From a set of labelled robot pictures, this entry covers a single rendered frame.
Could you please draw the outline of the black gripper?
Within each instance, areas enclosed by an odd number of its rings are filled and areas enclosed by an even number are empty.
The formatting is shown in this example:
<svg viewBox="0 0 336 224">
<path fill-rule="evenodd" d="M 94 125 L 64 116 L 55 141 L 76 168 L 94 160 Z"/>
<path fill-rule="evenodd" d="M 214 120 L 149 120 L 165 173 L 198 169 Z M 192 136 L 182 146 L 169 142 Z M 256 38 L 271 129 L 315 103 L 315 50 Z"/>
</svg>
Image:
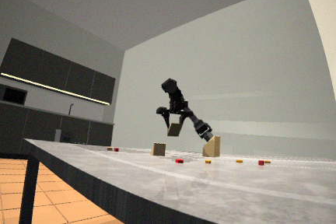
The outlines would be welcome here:
<svg viewBox="0 0 336 224">
<path fill-rule="evenodd" d="M 176 102 L 179 102 L 179 100 L 181 100 L 181 99 L 180 98 L 171 98 L 170 99 L 170 108 L 169 108 L 169 110 L 167 110 L 166 107 L 159 107 L 158 109 L 156 109 L 156 113 L 157 114 L 162 114 L 161 116 L 163 116 L 163 118 L 164 118 L 164 120 L 166 122 L 167 128 L 169 128 L 169 126 L 170 126 L 170 119 L 169 119 L 170 114 L 180 114 L 179 124 L 183 124 L 184 120 L 186 119 L 186 117 L 192 117 L 192 116 L 194 116 L 194 113 L 193 113 L 192 110 L 181 111 L 180 108 L 178 108 L 178 109 L 177 108 L 171 109 L 171 104 L 172 104 L 173 100 L 175 100 Z"/>
</svg>

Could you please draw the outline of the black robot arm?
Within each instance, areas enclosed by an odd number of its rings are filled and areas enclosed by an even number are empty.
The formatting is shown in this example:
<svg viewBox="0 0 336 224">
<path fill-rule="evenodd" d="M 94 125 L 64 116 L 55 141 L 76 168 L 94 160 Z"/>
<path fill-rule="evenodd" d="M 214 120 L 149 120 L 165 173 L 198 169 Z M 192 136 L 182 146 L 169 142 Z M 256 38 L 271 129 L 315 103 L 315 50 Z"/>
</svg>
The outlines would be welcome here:
<svg viewBox="0 0 336 224">
<path fill-rule="evenodd" d="M 184 110 L 184 111 L 191 110 L 188 107 L 188 101 L 185 101 L 184 96 L 182 95 L 180 89 L 178 89 L 177 82 L 174 79 L 168 78 L 163 84 L 161 84 L 161 86 L 162 86 L 161 88 L 164 90 L 165 93 L 169 93 L 170 99 L 180 98 L 182 100 L 182 101 L 179 100 L 179 102 L 176 102 L 175 100 L 173 100 L 171 104 L 171 109 L 180 108 L 181 110 Z M 204 138 L 205 141 L 209 142 L 213 138 L 213 135 L 211 133 L 212 128 L 209 126 L 209 124 L 206 122 L 204 123 L 202 120 L 199 120 L 195 115 L 190 117 L 190 119 L 193 121 L 194 128 L 196 128 L 195 131 L 198 133 L 198 135 L 205 132 L 204 134 L 199 135 L 201 139 Z"/>
</svg>

